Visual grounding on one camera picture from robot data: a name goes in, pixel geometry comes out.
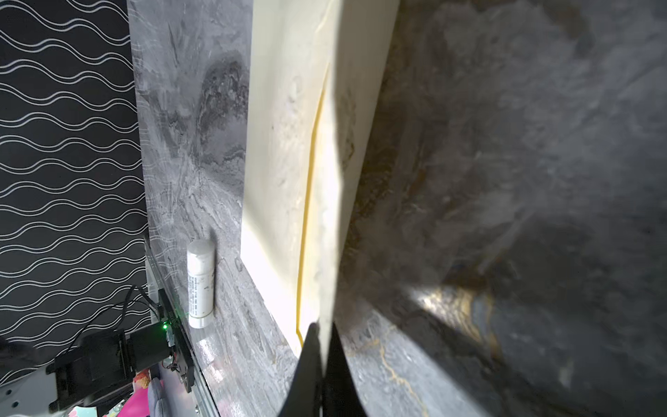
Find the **dark marble surface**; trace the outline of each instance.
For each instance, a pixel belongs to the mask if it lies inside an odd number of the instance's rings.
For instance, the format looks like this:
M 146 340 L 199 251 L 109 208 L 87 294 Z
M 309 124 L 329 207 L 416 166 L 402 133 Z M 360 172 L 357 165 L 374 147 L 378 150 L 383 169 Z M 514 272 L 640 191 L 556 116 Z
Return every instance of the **dark marble surface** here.
M 129 2 L 151 245 L 221 415 L 296 359 L 239 259 L 251 4 Z M 661 0 L 402 1 L 336 306 L 370 416 L 657 415 L 667 374 Z

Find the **white wavy line pattern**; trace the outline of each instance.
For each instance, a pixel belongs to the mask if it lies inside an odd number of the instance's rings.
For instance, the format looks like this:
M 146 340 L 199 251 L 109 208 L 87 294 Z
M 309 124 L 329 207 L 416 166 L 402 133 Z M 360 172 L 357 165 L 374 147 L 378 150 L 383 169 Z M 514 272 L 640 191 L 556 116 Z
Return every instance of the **white wavy line pattern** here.
M 18 209 L 16 207 L 13 207 L 12 205 L 7 205 L 7 204 L 0 204 L 0 212 L 9 212 L 13 214 L 17 214 L 19 216 L 27 216 L 27 217 L 34 217 L 34 216 L 40 216 L 41 214 L 44 214 L 48 212 L 50 209 L 53 207 L 59 206 L 59 205 L 68 205 L 70 207 L 74 207 L 79 210 L 92 210 L 94 208 L 99 207 L 100 204 L 102 204 L 105 201 L 109 200 L 115 200 L 115 201 L 121 201 L 125 204 L 136 204 L 143 200 L 144 193 L 141 193 L 140 196 L 135 197 L 133 199 L 126 199 L 124 197 L 121 197 L 120 195 L 115 195 L 115 194 L 109 194 L 109 195 L 103 195 L 93 203 L 89 204 L 81 204 L 77 203 L 76 201 L 72 201 L 67 198 L 59 198 L 55 200 L 51 200 L 42 207 L 34 210 L 23 210 L 23 209 Z
M 98 11 L 100 9 L 113 10 L 114 12 L 118 13 L 120 15 L 120 17 L 123 18 L 123 20 L 125 20 L 127 22 L 127 14 L 125 14 L 123 9 L 121 9 L 120 7 L 118 7 L 118 5 L 116 5 L 116 4 L 114 4 L 110 1 L 100 0 L 96 3 L 91 4 L 91 5 L 86 5 L 86 4 L 83 4 L 83 3 L 79 3 L 76 0 L 67 0 L 67 2 L 70 4 L 70 6 L 74 7 L 76 10 L 82 11 L 84 13 L 95 13 L 96 11 Z
M 147 213 L 136 206 L 145 193 L 133 191 L 144 185 L 135 83 L 118 65 L 133 69 L 129 30 L 116 32 L 128 16 L 108 0 L 90 1 L 67 0 L 50 16 L 39 4 L 0 0 L 0 14 L 26 22 L 0 28 L 0 49 L 18 55 L 0 65 L 0 101 L 21 110 L 0 119 L 1 129 L 14 129 L 0 135 L 0 316 L 12 317 L 0 335 L 33 344 L 43 358 L 63 353 L 90 313 L 113 308 L 84 336 L 118 325 L 114 303 L 133 284 L 146 287 L 137 249 Z M 77 36 L 100 49 L 84 49 Z M 139 304 L 127 317 L 129 331 L 151 319 Z M 33 369 L 6 372 L 0 384 Z
M 32 68 L 36 69 L 38 71 L 41 71 L 42 73 L 46 74 L 49 78 L 52 80 L 56 81 L 57 83 L 64 84 L 64 85 L 73 85 L 77 84 L 84 79 L 87 78 L 92 78 L 96 79 L 100 82 L 102 82 L 104 85 L 106 85 L 108 88 L 118 92 L 118 93 L 127 93 L 131 89 L 134 88 L 134 80 L 130 81 L 129 83 L 125 85 L 121 84 L 115 84 L 109 81 L 104 75 L 95 72 L 95 71 L 82 71 L 78 73 L 77 75 L 72 75 L 71 77 L 66 77 L 64 75 L 58 75 L 54 73 L 52 70 L 46 68 L 44 65 L 37 61 L 33 61 L 32 59 L 17 59 L 16 61 L 12 61 L 6 65 L 0 65 L 0 75 L 7 75 L 10 73 L 13 73 L 17 69 L 21 68 Z
M 34 111 L 32 113 L 28 113 L 27 115 L 21 117 L 20 119 L 16 120 L 5 120 L 5 119 L 0 119 L 0 127 L 21 127 L 25 126 L 28 123 L 35 121 L 35 120 L 46 120 L 50 121 L 51 123 L 54 123 L 60 127 L 62 127 L 65 130 L 69 131 L 81 131 L 84 130 L 86 127 L 89 127 L 90 125 L 94 124 L 103 124 L 109 126 L 111 129 L 115 130 L 118 133 L 130 133 L 135 131 L 139 127 L 139 122 L 135 122 L 134 124 L 123 127 L 123 126 L 118 126 L 117 124 L 113 123 L 112 121 L 109 121 L 108 119 L 105 119 L 104 117 L 90 117 L 86 119 L 85 121 L 82 121 L 81 123 L 65 123 L 64 121 L 58 119 L 54 115 L 44 113 L 42 111 Z
M 40 304 L 42 304 L 44 301 L 48 300 L 48 299 L 51 298 L 51 297 L 55 297 L 55 296 L 70 296 L 70 297 L 73 297 L 73 296 L 80 296 L 80 295 L 83 295 L 83 294 L 85 294 L 86 292 L 90 291 L 90 289 L 93 288 L 93 287 L 95 287 L 97 284 L 101 284 L 101 283 L 103 283 L 103 282 L 112 282 L 112 283 L 115 283 L 115 284 L 120 284 L 120 283 L 122 283 L 122 282 L 126 282 L 127 280 L 129 280 L 130 278 L 132 278 L 132 276 L 133 276 L 134 274 L 136 274 L 138 271 L 145 271 L 145 270 L 146 270 L 146 267 L 145 267 L 145 266 L 139 266 L 139 267 L 134 268 L 132 271 L 130 271 L 129 274 L 127 274 L 126 276 L 124 276 L 124 277 L 122 277 L 122 278 L 110 278 L 110 277 L 97 278 L 96 280 L 93 280 L 93 281 L 90 282 L 86 287 L 84 287 L 84 288 L 82 288 L 82 289 L 80 289 L 80 290 L 74 290 L 74 291 L 69 291 L 69 290 L 53 290 L 53 291 L 49 291 L 49 292 L 47 292 L 46 294 L 44 294 L 43 296 L 41 296 L 39 299 L 37 299 L 37 300 L 35 300 L 34 302 L 31 302 L 30 304 L 27 304 L 27 305 L 25 305 L 25 306 L 15 306 L 15 305 L 13 305 L 13 304 L 3 304 L 2 306 L 0 306 L 0 312 L 25 312 L 25 311 L 28 311 L 28 310 L 32 310 L 32 309 L 34 309 L 34 308 L 39 307 Z M 119 288 L 129 288 L 129 287 L 131 287 L 131 285 L 127 285 L 127 286 L 119 287 Z M 85 300 L 94 300 L 94 301 L 96 301 L 96 302 L 97 302 L 97 301 L 99 301 L 99 302 L 104 302 L 104 301 L 110 300 L 110 299 L 111 299 L 110 297 L 112 297 L 113 294 L 116 294 L 116 292 L 120 291 L 119 288 L 117 288 L 117 289 L 116 289 L 111 295 L 109 295 L 107 298 L 101 298 L 101 299 L 95 299 L 95 298 L 90 298 L 90 297 L 87 297 L 87 298 L 79 298 L 79 299 L 77 299 L 75 302 L 73 302 L 73 303 L 72 303 L 66 310 L 71 309 L 72 306 L 75 306 L 75 305 L 77 305 L 77 304 L 80 304 L 81 302 L 84 302 Z M 21 319 L 18 321 L 18 324 L 20 324 L 21 321 L 22 321 L 23 319 L 25 319 L 25 317 L 21 318 Z M 15 328 L 15 327 L 18 326 L 18 324 L 13 324 L 13 325 L 10 326 L 9 328 Z
M 63 275 L 59 276 L 55 280 L 48 282 L 21 280 L 20 282 L 15 282 L 14 284 L 10 284 L 2 292 L 0 292 L 0 300 L 8 296 L 13 290 L 18 290 L 19 288 L 22 287 L 36 287 L 36 288 L 54 287 L 60 284 L 61 282 L 65 281 L 65 279 L 68 278 L 69 276 L 72 276 L 74 274 L 88 274 L 88 275 L 103 274 L 106 271 L 110 270 L 112 266 L 118 264 L 119 262 L 128 262 L 130 264 L 142 264 L 145 261 L 145 259 L 146 259 L 145 256 L 142 256 L 139 259 L 131 259 L 126 257 L 115 258 L 114 260 L 109 262 L 105 267 L 100 268 L 98 270 L 90 270 L 88 268 L 74 268 L 72 270 L 65 272 Z
M 31 15 L 32 17 L 34 17 L 35 20 L 37 20 L 38 22 L 40 22 L 42 24 L 42 26 L 44 26 L 44 27 L 46 27 L 46 28 L 48 28 L 52 31 L 68 32 L 68 31 L 74 29 L 75 27 L 86 27 L 86 28 L 92 30 L 93 32 L 95 32 L 96 34 L 98 34 L 102 39 L 104 39 L 104 41 L 106 43 L 108 43 L 112 46 L 123 46 L 123 45 L 127 45 L 129 43 L 129 35 L 124 36 L 124 37 L 119 38 L 119 39 L 108 36 L 96 24 L 94 24 L 93 22 L 88 21 L 86 19 L 76 18 L 76 19 L 69 20 L 65 23 L 52 22 L 52 21 L 46 19 L 45 17 L 43 17 L 42 15 L 40 15 L 36 10 L 34 10 L 32 7 L 28 6 L 27 4 L 23 3 L 22 1 L 9 0 L 6 3 L 0 5 L 0 10 L 2 10 L 2 9 L 22 10 L 22 11 L 28 13 L 29 15 Z
M 136 236 L 146 230 L 148 227 L 147 224 L 141 226 L 139 229 L 136 230 L 128 230 L 125 228 L 111 228 L 108 229 L 106 232 L 102 233 L 100 236 L 94 237 L 94 238 L 82 238 L 79 235 L 67 235 L 67 236 L 61 236 L 60 238 L 57 238 L 53 243 L 51 243 L 48 246 L 43 246 L 41 248 L 31 248 L 26 245 L 7 245 L 3 246 L 0 249 L 0 255 L 6 254 L 7 252 L 27 252 L 28 254 L 45 254 L 46 252 L 50 252 L 51 250 L 54 250 L 55 248 L 58 247 L 58 245 L 65 243 L 65 242 L 79 242 L 82 244 L 98 244 L 99 242 L 102 242 L 107 236 L 114 234 L 114 233 L 123 233 L 127 236 Z
M 57 158 L 45 158 L 40 161 L 35 162 L 33 165 L 30 165 L 29 167 L 22 167 L 22 168 L 17 168 L 17 167 L 11 167 L 9 165 L 5 165 L 4 163 L 0 162 L 0 169 L 12 173 L 14 175 L 27 175 L 29 173 L 33 173 L 37 171 L 38 169 L 45 167 L 46 165 L 57 165 L 60 167 L 64 167 L 65 169 L 68 169 L 69 171 L 72 172 L 88 172 L 91 171 L 93 168 L 97 167 L 98 165 L 102 165 L 104 163 L 108 163 L 111 165 L 114 165 L 118 169 L 122 169 L 123 171 L 132 171 L 133 169 L 136 169 L 141 165 L 141 160 L 139 159 L 135 163 L 131 163 L 130 165 L 123 165 L 122 163 L 116 162 L 115 159 L 111 158 L 99 158 L 88 165 L 84 166 L 76 166 L 76 165 L 71 165 L 67 162 L 64 162 L 61 159 Z
M 47 187 L 46 185 L 42 185 L 38 182 L 34 181 L 19 181 L 15 182 L 12 185 L 8 186 L 4 190 L 0 191 L 0 198 L 7 197 L 8 195 L 12 194 L 14 191 L 18 189 L 23 189 L 23 188 L 34 188 L 38 189 L 39 191 L 42 191 L 47 194 L 64 194 L 68 191 L 71 191 L 74 187 L 77 185 L 92 185 L 93 187 L 97 189 L 103 189 L 103 190 L 111 190 L 111 189 L 116 189 L 118 188 L 121 184 L 126 183 L 126 182 L 135 182 L 139 185 L 143 185 L 143 181 L 139 177 L 135 177 L 134 175 L 126 175 L 122 178 L 119 178 L 116 180 L 116 182 L 111 183 L 111 184 L 102 184 L 100 182 L 95 181 L 94 179 L 91 178 L 77 178 L 70 182 L 67 185 L 64 185 L 63 187 Z
M 37 151 L 40 152 L 58 152 L 62 149 L 64 149 L 67 146 L 70 145 L 83 145 L 85 147 L 88 147 L 89 149 L 92 149 L 93 151 L 100 152 L 100 153 L 107 153 L 111 152 L 114 149 L 116 149 L 119 146 L 123 145 L 128 145 L 131 147 L 134 147 L 137 151 L 140 151 L 141 148 L 139 145 L 137 145 L 133 140 L 131 139 L 118 139 L 117 141 L 113 142 L 109 146 L 96 146 L 90 141 L 87 141 L 86 139 L 83 139 L 82 137 L 68 137 L 67 139 L 63 139 L 59 143 L 55 145 L 39 145 L 38 143 L 35 143 L 31 141 L 30 139 L 19 136 L 19 135 L 2 135 L 0 136 L 0 145 L 4 145 L 5 143 L 22 143 L 23 145 L 29 146 Z
M 0 271 L 0 278 L 20 278 L 22 276 L 26 276 L 27 274 L 35 270 L 35 268 L 45 264 L 75 265 L 83 261 L 85 258 L 88 258 L 92 254 L 120 255 L 124 251 L 129 249 L 131 246 L 136 244 L 143 244 L 143 239 L 131 240 L 125 246 L 116 250 L 104 248 L 103 246 L 100 246 L 98 248 L 88 249 L 86 252 L 84 252 L 77 258 L 69 260 L 64 260 L 56 257 L 41 258 L 40 260 L 34 261 L 32 264 L 30 264 L 30 266 L 28 266 L 27 268 L 23 268 L 20 271 L 14 271 L 14 272 Z
M 81 104 L 82 106 L 92 110 L 92 111 L 105 111 L 108 109 L 111 109 L 115 105 L 124 105 L 127 108 L 131 109 L 135 113 L 137 112 L 136 106 L 132 104 L 129 100 L 122 99 L 119 97 L 114 97 L 113 99 L 107 101 L 104 104 L 93 104 L 89 102 L 88 100 L 84 99 L 82 96 L 72 93 L 71 91 L 56 91 L 55 93 L 51 94 L 49 97 L 44 97 L 44 98 L 37 98 L 37 97 L 31 97 L 18 89 L 12 87 L 9 84 L 5 83 L 0 83 L 0 91 L 4 91 L 10 94 L 15 95 L 19 99 L 23 100 L 25 103 L 31 104 L 31 105 L 40 105 L 40 106 L 46 106 L 46 105 L 51 105 L 55 103 L 58 100 L 62 99 L 69 99 L 76 101 L 77 103 Z
M 141 214 L 143 216 L 146 216 L 147 213 L 145 210 L 142 209 L 137 209 L 133 208 L 130 210 L 127 210 L 120 216 L 113 218 L 113 219 L 107 219 L 99 214 L 87 214 L 85 216 L 80 217 L 76 222 L 71 223 L 71 224 L 66 224 L 64 226 L 58 226 L 53 223 L 49 222 L 31 222 L 28 224 L 24 224 L 21 226 L 18 230 L 0 235 L 0 242 L 5 241 L 5 240 L 12 240 L 15 238 L 18 238 L 20 235 L 24 234 L 28 230 L 35 229 L 35 228 L 45 228 L 49 230 L 53 230 L 54 232 L 69 232 L 70 230 L 74 230 L 75 228 L 79 227 L 83 222 L 88 222 L 89 220 L 97 220 L 100 223 L 105 223 L 105 224 L 116 224 L 123 219 L 125 219 L 127 216 L 130 216 L 132 214 Z
M 89 57 L 89 56 L 86 56 L 86 55 L 82 54 L 81 52 L 78 52 L 72 45 L 70 45 L 67 42 L 62 41 L 60 39 L 48 38 L 48 39 L 44 39 L 43 41 L 40 41 L 38 43 L 23 43 L 23 42 L 19 42 L 16 39 L 12 38 L 11 36 L 6 34 L 1 29 L 0 29 L 0 39 L 4 40 L 5 42 L 10 44 L 14 48 L 18 49 L 19 51 L 23 51 L 23 52 L 38 53 L 38 52 L 42 52 L 45 49 L 49 49 L 49 48 L 60 48 L 60 49 L 64 49 L 67 52 L 71 53 L 78 60 L 80 60 L 81 62 L 83 62 L 85 64 L 88 64 L 88 65 L 101 65 L 101 64 L 105 63 L 106 61 L 114 60 L 114 61 L 121 62 L 126 67 L 132 69 L 132 63 L 127 58 L 125 58 L 124 56 L 119 54 L 118 52 L 107 52 L 107 53 L 104 53 L 104 54 L 100 55 L 99 57 Z

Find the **yellow edge strip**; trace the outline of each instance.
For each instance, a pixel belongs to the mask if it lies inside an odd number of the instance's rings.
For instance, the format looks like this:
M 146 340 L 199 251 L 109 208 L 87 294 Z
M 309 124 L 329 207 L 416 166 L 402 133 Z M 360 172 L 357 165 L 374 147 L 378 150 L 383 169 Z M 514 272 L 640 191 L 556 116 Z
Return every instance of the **yellow edge strip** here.
M 315 113 L 315 123 L 313 125 L 313 133 L 310 137 L 310 157 L 308 162 L 308 177 L 305 185 L 305 203 L 303 205 L 303 227 L 301 229 L 301 253 L 299 254 L 299 276 L 296 282 L 296 335 L 299 336 L 299 342 L 303 347 L 303 336 L 299 329 L 301 320 L 301 285 L 303 284 L 303 258 L 305 254 L 305 232 L 308 225 L 308 211 L 310 207 L 310 193 L 313 185 L 313 169 L 315 166 L 315 143 L 317 139 L 317 126 L 319 125 L 319 117 L 322 113 L 322 105 L 324 103 L 324 94 L 326 92 L 327 77 L 329 75 L 329 67 L 327 66 L 324 73 L 324 82 L 322 84 L 322 91 L 319 94 L 319 103 L 317 104 L 317 111 Z

